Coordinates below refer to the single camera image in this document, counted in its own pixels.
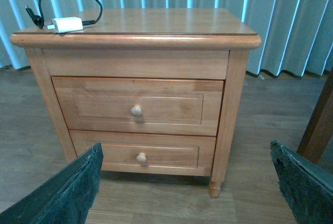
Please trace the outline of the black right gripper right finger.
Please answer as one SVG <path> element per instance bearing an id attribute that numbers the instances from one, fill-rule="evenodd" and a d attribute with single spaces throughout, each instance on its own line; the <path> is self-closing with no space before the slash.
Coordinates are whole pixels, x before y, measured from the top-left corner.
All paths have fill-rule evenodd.
<path id="1" fill-rule="evenodd" d="M 297 223 L 332 223 L 332 174 L 277 140 L 270 144 L 279 188 Z"/>

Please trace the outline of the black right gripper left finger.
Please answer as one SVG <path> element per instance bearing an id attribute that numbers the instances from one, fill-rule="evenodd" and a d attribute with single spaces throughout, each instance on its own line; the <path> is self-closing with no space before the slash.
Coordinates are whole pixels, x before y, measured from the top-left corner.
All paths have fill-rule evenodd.
<path id="1" fill-rule="evenodd" d="M 99 191 L 103 151 L 96 143 L 1 213 L 1 223 L 85 223 Z"/>

